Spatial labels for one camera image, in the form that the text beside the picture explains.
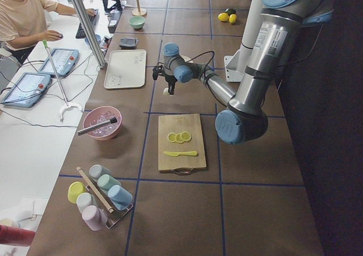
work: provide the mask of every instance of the red cylinder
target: red cylinder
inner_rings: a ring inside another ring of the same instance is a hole
[[[35,232],[13,226],[0,225],[0,244],[11,246],[30,246]]]

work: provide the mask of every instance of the brown table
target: brown table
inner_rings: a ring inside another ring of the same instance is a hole
[[[214,129],[223,107],[199,81],[177,83],[175,95],[164,96],[167,84],[151,76],[163,60],[164,44],[175,42],[188,57],[214,50],[212,65],[224,77],[223,57],[239,49],[250,0],[140,4],[147,9],[145,26],[133,30],[128,24],[132,9],[126,8],[108,53],[119,48],[121,37],[139,38],[137,48],[147,51],[146,84],[106,90],[106,70],[100,71],[83,117],[95,107],[115,106],[123,114],[122,131],[109,141],[73,138],[28,255],[323,255],[276,87],[270,86],[263,106],[266,134],[232,146]],[[228,7],[237,9],[235,25],[217,19]],[[194,62],[208,59],[204,55]],[[158,116],[188,113],[201,115],[208,169],[161,174]],[[88,172],[93,164],[109,168],[134,195],[133,210],[98,232],[66,198],[69,184],[82,181],[75,168]]]

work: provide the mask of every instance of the black pants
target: black pants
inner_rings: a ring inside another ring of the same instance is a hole
[[[23,64],[24,61],[25,61],[25,59],[28,58],[29,54],[34,49],[34,46],[33,47],[26,48],[26,49],[21,49],[21,50],[18,50],[18,51],[10,50],[8,47],[6,49],[9,52],[12,53],[12,56],[14,56],[19,61],[20,64]]]

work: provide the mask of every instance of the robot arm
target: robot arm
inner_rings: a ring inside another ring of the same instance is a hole
[[[332,0],[262,1],[262,25],[237,92],[209,66],[185,62],[175,43],[164,46],[164,67],[154,68],[154,79],[164,76],[170,94],[174,94],[176,81],[186,83],[193,78],[209,88],[227,107],[217,115],[215,126],[218,136],[229,144],[253,140],[266,132],[268,120],[261,104],[276,67],[290,54],[303,24],[317,24],[331,18]]]

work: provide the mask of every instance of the t-shirt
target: t-shirt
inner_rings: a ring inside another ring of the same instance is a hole
[[[19,36],[30,36],[47,30],[44,10],[55,11],[58,2],[51,0],[0,0],[0,41],[13,40]]]

